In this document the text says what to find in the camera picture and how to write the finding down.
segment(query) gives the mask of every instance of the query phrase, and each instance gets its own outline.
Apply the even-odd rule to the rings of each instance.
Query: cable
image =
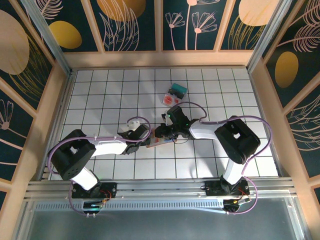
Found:
[[[132,117],[130,118],[127,123],[132,120],[132,119],[142,119],[142,120],[145,120],[146,123],[148,124],[148,127],[149,127],[149,132],[148,134],[144,137],[144,138],[141,138],[141,139],[138,139],[138,140],[131,140],[131,139],[125,139],[123,137],[116,137],[116,136],[106,136],[106,137],[94,137],[94,136],[77,136],[77,137],[71,137],[71,138],[68,138],[68,139],[65,139],[61,142],[59,142],[57,145],[54,146],[54,148],[51,150],[49,156],[48,156],[48,159],[47,159],[47,168],[49,170],[49,172],[51,174],[59,174],[58,172],[56,171],[53,171],[52,168],[51,168],[51,159],[52,159],[52,156],[54,155],[54,153],[57,151],[58,148],[60,148],[63,144],[66,144],[66,143],[69,143],[69,142],[72,142],[72,141],[76,141],[76,140],[89,140],[89,141],[97,141],[97,140],[100,140],[100,141],[114,141],[114,140],[120,140],[120,141],[124,141],[124,142],[130,142],[130,143],[139,143],[139,142],[143,142],[145,140],[147,140],[147,138],[150,136],[151,132],[152,132],[152,129],[151,129],[151,124],[150,122],[142,117],[142,116],[135,116],[135,117]]]
[[[233,121],[233,120],[251,118],[251,119],[259,120],[260,122],[265,124],[267,126],[267,128],[269,129],[269,139],[268,139],[267,144],[260,151],[258,151],[257,153],[255,153],[254,155],[252,155],[251,157],[248,158],[248,160],[246,161],[246,163],[245,163],[245,165],[244,165],[244,167],[242,169],[242,172],[241,172],[241,175],[253,185],[254,190],[255,190],[255,200],[254,200],[253,205],[249,209],[247,209],[245,211],[241,211],[241,212],[233,212],[232,214],[240,215],[240,214],[248,213],[249,211],[251,211],[256,206],[256,204],[258,202],[258,189],[257,189],[257,186],[255,185],[255,183],[250,178],[244,176],[244,173],[246,171],[246,168],[248,167],[249,162],[252,159],[254,159],[256,156],[261,154],[266,148],[268,148],[270,146],[271,140],[272,140],[272,137],[273,137],[273,132],[272,132],[271,126],[269,125],[269,123],[266,120],[262,119],[261,117],[252,116],[252,115],[234,116],[234,117],[230,117],[229,119],[222,120],[222,121],[206,121],[206,122],[202,122],[202,119],[205,119],[208,116],[208,114],[207,114],[207,111],[202,106],[200,106],[199,104],[191,102],[191,101],[183,101],[183,102],[180,102],[180,103],[176,104],[175,106],[178,106],[178,105],[181,105],[181,104],[187,104],[187,103],[196,105],[196,106],[198,106],[199,108],[201,108],[204,111],[204,116],[199,118],[199,122],[204,124],[204,125],[219,125],[219,124],[225,124],[225,123]]]

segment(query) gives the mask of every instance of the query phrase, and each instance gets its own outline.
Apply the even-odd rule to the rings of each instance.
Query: small box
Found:
[[[173,107],[174,105],[182,102],[187,91],[188,90],[185,87],[174,83],[164,95],[162,103],[168,107]]]

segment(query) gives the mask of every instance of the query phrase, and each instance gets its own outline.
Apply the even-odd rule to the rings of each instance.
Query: flower illustration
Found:
[[[10,120],[14,111],[14,104],[8,101],[5,105],[5,101],[0,100],[0,128],[2,130],[9,129]]]
[[[199,12],[192,14],[192,23],[195,32],[194,49],[197,50],[197,38],[198,34],[208,33],[217,30],[217,24],[214,24],[215,12],[204,12],[199,18]]]
[[[172,15],[170,12],[168,12],[165,14],[165,19],[166,19],[166,22],[168,23],[169,28],[170,28],[173,50],[176,50],[174,36],[172,34],[172,29],[182,27],[186,24],[186,22],[183,21],[183,17],[181,15],[181,12],[179,12],[179,13],[175,12]]]
[[[220,0],[186,0],[188,3],[188,11],[186,15],[186,25],[185,25],[185,50],[188,50],[188,27],[189,27],[189,15],[191,6],[205,5],[205,4],[216,4]]]
[[[215,4],[217,2],[220,2],[220,0],[186,0],[186,2],[189,4],[189,6],[195,6],[204,4]]]

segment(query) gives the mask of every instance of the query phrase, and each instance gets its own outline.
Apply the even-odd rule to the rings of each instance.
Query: white tile floor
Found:
[[[232,115],[259,116],[253,88],[245,68],[125,69],[78,71],[68,105],[61,138],[74,129],[88,136],[116,135],[127,131],[127,119],[147,118],[155,126],[168,108],[161,103],[172,83],[187,87],[185,101],[205,107],[207,120],[224,120]],[[202,111],[186,104],[189,118],[202,117]],[[246,119],[247,125],[267,143],[260,122]],[[103,155],[86,165],[102,180],[210,178],[223,174],[228,156],[218,141],[179,140],[154,148],[141,147],[130,155]],[[249,177],[277,176],[270,149],[252,161]],[[59,176],[50,176],[57,180]]]

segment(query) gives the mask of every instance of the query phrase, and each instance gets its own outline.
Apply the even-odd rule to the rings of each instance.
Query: yellow circle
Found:
[[[96,2],[105,15],[120,22],[131,20],[125,11],[124,4],[129,11],[132,9],[136,18],[140,17],[146,9],[146,0],[96,0]]]
[[[280,88],[289,87],[296,78],[298,68],[297,56],[290,51],[285,51],[275,64],[275,82]]]
[[[29,61],[28,35],[10,14],[0,10],[0,69],[8,74],[22,73]]]
[[[266,25],[274,13],[279,0],[241,0],[239,18],[249,26]]]
[[[66,49],[80,47],[82,38],[79,31],[66,21],[55,21],[49,26],[57,43]]]

